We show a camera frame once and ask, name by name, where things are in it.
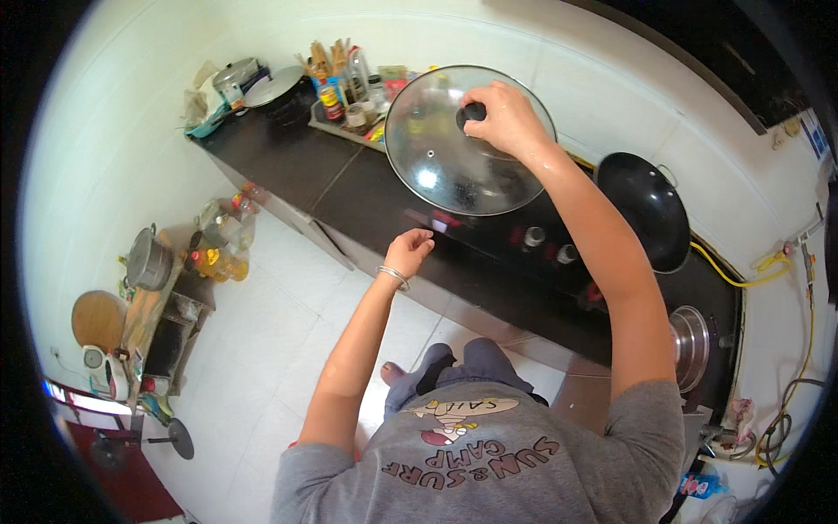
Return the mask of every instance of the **foot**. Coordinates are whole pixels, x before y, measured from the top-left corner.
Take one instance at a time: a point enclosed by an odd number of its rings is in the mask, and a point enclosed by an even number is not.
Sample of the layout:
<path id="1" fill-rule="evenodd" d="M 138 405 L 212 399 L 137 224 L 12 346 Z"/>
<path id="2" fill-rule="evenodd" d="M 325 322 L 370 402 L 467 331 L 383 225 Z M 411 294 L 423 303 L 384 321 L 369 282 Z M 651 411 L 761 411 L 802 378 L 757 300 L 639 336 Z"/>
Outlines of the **foot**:
<path id="1" fill-rule="evenodd" d="M 405 370 L 401 369 L 398 364 L 395 362 L 385 362 L 383 366 L 381 366 L 381 380 L 387 386 L 392 387 L 393 384 L 400 378 L 405 375 Z"/>

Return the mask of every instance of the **silver bangle bracelet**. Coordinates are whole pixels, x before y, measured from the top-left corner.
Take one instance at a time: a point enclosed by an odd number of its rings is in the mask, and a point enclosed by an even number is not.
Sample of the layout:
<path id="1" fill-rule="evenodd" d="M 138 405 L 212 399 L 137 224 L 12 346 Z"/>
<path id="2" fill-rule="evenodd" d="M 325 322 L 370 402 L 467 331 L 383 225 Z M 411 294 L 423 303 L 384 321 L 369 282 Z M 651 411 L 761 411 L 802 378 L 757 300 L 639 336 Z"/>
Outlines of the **silver bangle bracelet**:
<path id="1" fill-rule="evenodd" d="M 387 267 L 387 266 L 378 266 L 378 267 L 375 269 L 375 272 L 376 272 L 376 273 L 385 272 L 385 273 L 387 273 L 388 275 L 391 275 L 391 276 L 396 277 L 396 278 L 398 278 L 399 280 L 401 280 L 401 285 L 399 286 L 399 291 L 402 291 L 402 292 L 404 292 L 404 293 L 407 293 L 408 291 L 410 291 L 410 290 L 411 290 L 411 285 L 410 285 L 409 283 L 407 283 L 407 279 L 406 279 L 406 278 L 404 278 L 404 277 L 401 275 L 401 273 L 397 272 L 397 271 L 396 271 L 395 269 L 393 269 L 392 267 Z"/>

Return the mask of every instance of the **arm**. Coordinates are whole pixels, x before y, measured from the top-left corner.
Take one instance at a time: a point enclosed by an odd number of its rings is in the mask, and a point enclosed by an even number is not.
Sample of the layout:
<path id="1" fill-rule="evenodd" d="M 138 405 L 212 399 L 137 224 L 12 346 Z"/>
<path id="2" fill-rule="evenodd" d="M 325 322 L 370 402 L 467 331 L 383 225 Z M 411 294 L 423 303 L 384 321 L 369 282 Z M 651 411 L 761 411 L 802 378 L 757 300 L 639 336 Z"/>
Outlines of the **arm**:
<path id="1" fill-rule="evenodd" d="M 467 92 L 486 119 L 464 131 L 518 158 L 538 178 L 608 303 L 612 333 L 611 398 L 642 381 L 675 380 L 669 320 L 640 240 L 599 188 L 552 142 L 530 101 L 493 80 Z"/>
<path id="2" fill-rule="evenodd" d="M 384 265 L 405 278 L 414 276 L 433 249 L 432 234 L 432 231 L 414 229 L 399 235 L 390 244 Z M 390 305 L 400 284 L 398 278 L 379 273 L 364 294 L 320 373 L 300 432 L 300 444 L 332 444 L 349 454 L 354 452 L 361 399 L 370 382 Z"/>

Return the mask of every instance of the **hand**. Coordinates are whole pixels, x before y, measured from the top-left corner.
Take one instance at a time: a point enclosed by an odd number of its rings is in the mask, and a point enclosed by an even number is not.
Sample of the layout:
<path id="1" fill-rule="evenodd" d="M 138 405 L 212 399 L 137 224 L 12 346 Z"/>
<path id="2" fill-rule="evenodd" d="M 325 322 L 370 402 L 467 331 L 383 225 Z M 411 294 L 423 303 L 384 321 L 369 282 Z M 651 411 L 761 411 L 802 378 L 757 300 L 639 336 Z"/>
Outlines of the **hand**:
<path id="1" fill-rule="evenodd" d="M 535 115 L 530 99 L 518 88 L 492 80 L 488 86 L 466 91 L 462 105 L 471 102 L 486 106 L 486 119 L 466 121 L 463 130 L 470 137 L 482 138 L 521 161 L 539 144 L 553 143 Z"/>
<path id="2" fill-rule="evenodd" d="M 422 261 L 433 249 L 431 236 L 433 231 L 419 228 L 397 236 L 387 249 L 384 265 L 395 269 L 404 278 L 416 276 Z"/>

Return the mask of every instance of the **kitchen counter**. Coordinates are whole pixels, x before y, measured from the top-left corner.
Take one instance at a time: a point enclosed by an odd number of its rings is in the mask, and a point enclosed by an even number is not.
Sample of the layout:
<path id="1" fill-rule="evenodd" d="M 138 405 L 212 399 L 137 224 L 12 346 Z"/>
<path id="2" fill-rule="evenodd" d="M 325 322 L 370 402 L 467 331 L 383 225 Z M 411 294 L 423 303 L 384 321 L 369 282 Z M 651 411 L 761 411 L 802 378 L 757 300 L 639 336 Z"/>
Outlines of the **kitchen counter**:
<path id="1" fill-rule="evenodd" d="M 259 112 L 230 118 L 209 137 L 195 140 L 242 176 L 381 255 L 392 239 L 419 226 L 415 216 L 435 209 L 393 172 L 384 153 L 308 127 L 308 114 L 280 126 Z M 539 199 L 546 199 L 542 193 Z M 463 218 L 492 220 L 493 217 Z M 444 235 L 420 275 L 493 316 L 610 366 L 608 315 L 586 311 L 576 298 L 520 274 Z M 697 253 L 679 272 L 658 275 L 667 309 L 689 304 L 706 317 L 713 351 L 704 380 L 690 398 L 721 416 L 732 383 L 742 294 L 728 286 Z M 725 347 L 719 346 L 725 340 Z"/>

